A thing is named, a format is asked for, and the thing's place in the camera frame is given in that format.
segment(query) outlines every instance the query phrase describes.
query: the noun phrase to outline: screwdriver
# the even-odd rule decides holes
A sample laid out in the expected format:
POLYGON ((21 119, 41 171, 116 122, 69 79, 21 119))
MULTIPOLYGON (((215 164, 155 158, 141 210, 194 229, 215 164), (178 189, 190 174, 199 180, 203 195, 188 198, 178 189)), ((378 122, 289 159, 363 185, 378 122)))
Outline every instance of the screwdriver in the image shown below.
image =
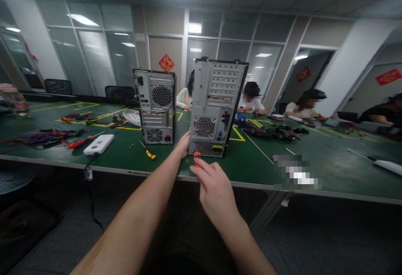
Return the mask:
POLYGON ((105 133, 105 132, 106 132, 106 131, 104 131, 104 132, 102 132, 102 133, 99 133, 99 134, 97 134, 97 135, 95 135, 95 136, 88 136, 87 138, 82 139, 82 140, 80 140, 80 141, 70 143, 67 147, 68 147, 69 149, 80 148, 81 146, 83 146, 83 145, 84 145, 85 143, 87 143, 88 141, 92 141, 94 137, 96 137, 96 136, 98 136, 98 135, 100 135, 100 134, 103 134, 103 133, 105 133))
POLYGON ((156 159, 156 155, 144 144, 142 144, 142 142, 140 141, 141 145, 144 147, 145 152, 147 153, 148 157, 151 158, 151 160, 155 160, 156 159))
POLYGON ((196 151, 194 152, 194 158, 199 158, 199 159, 201 159, 201 153, 197 151, 196 143, 195 143, 194 141, 193 141, 193 143, 194 143, 194 148, 195 148, 195 150, 196 150, 196 151))

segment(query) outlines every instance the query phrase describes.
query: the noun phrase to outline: rear panel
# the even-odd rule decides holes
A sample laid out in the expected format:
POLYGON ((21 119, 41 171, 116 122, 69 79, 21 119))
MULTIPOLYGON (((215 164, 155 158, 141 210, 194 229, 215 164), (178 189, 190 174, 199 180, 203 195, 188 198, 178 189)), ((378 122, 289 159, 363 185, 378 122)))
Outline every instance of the rear panel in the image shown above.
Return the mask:
POLYGON ((134 69, 145 144, 173 144, 175 132, 176 75, 134 69))
POLYGON ((224 156, 247 70, 248 63, 196 60, 189 154, 224 156))

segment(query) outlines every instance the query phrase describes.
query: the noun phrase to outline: yellow screwdriver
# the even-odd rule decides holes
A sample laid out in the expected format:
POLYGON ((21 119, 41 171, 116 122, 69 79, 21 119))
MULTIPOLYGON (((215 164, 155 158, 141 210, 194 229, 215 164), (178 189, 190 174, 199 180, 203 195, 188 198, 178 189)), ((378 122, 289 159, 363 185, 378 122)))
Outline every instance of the yellow screwdriver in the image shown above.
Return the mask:
POLYGON ((142 144, 142 142, 140 141, 141 145, 144 147, 145 152, 147 153, 148 157, 151 158, 151 160, 155 160, 156 159, 156 155, 144 144, 142 144))

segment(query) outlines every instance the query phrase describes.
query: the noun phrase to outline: ceiling light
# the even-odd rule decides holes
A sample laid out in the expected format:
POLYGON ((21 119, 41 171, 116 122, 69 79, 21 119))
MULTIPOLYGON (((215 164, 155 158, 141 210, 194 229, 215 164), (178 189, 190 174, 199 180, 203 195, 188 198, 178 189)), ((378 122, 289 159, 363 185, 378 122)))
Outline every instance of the ceiling light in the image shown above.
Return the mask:
POLYGON ((73 20, 76 20, 77 22, 80 22, 81 24, 87 25, 87 26, 98 26, 99 25, 93 21, 91 21, 90 19, 86 18, 83 15, 77 15, 77 14, 70 14, 67 15, 70 18, 72 18, 73 20))
POLYGON ((269 53, 260 53, 260 54, 257 54, 255 57, 268 57, 268 56, 271 56, 272 54, 269 54, 269 53))
POLYGON ((188 33, 201 33, 202 25, 199 23, 188 23, 188 33))
POLYGON ((15 31, 15 32, 20 32, 21 31, 21 30, 19 30, 17 28, 6 28, 6 29, 11 30, 11 31, 15 31))
POLYGON ((307 55, 300 55, 298 57, 295 57, 294 59, 298 60, 298 59, 303 59, 303 58, 307 58, 307 57, 308 57, 307 55))
POLYGON ((133 43, 122 43, 123 45, 126 45, 127 47, 135 47, 133 43))

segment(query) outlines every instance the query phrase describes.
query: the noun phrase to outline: green workbench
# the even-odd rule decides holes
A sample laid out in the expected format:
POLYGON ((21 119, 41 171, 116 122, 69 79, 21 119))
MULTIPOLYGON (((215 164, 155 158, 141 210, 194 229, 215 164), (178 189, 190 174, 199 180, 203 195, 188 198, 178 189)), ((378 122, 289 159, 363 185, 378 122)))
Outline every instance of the green workbench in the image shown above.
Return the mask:
MULTIPOLYGON (((94 135, 102 131, 111 132, 115 134, 115 140, 92 163, 92 169, 128 175, 148 175, 169 155, 174 148, 173 145, 150 145, 150 149, 157 155, 156 160, 151 160, 139 143, 142 141, 142 131, 137 126, 128 124, 118 129, 111 129, 108 123, 87 126, 85 121, 81 123, 60 121, 61 117, 71 112, 91 112, 94 117, 101 116, 100 121, 112 124, 113 115, 122 113, 124 109, 125 107, 121 105, 90 102, 31 103, 32 117, 0 117, 0 140, 32 133, 38 129, 55 129, 55 125, 63 129, 98 130, 85 135, 94 135)), ((270 125, 269 119, 265 116, 251 118, 257 126, 270 125)), ((176 142, 189 130, 190 120, 190 112, 177 108, 176 142)), ((292 120, 285 120, 282 123, 293 128, 301 127, 292 120)), ((320 186, 317 190, 311 186, 301 185, 291 194, 306 193, 402 204, 402 177, 346 151, 349 148, 364 156, 377 155, 402 164, 401 142, 374 134, 347 135, 341 130, 326 127, 307 129, 310 134, 302 135, 300 141, 294 142, 260 139, 248 136, 239 129, 233 129, 225 158, 205 158, 208 163, 217 161, 234 186, 270 191, 270 198, 252 223, 252 227, 257 228, 254 231, 259 231, 273 217, 281 201, 289 195, 289 192, 281 188, 283 179, 273 162, 274 155, 290 155, 284 147, 302 155, 304 161, 310 162, 311 176, 317 178, 320 186)), ((20 147, 3 153, 9 148, 2 147, 0 159, 83 169, 89 161, 89 157, 83 154, 84 148, 73 151, 66 145, 45 150, 20 147)), ((191 156, 182 160, 178 179, 196 181, 194 174, 189 170, 189 166, 193 163, 191 156)))

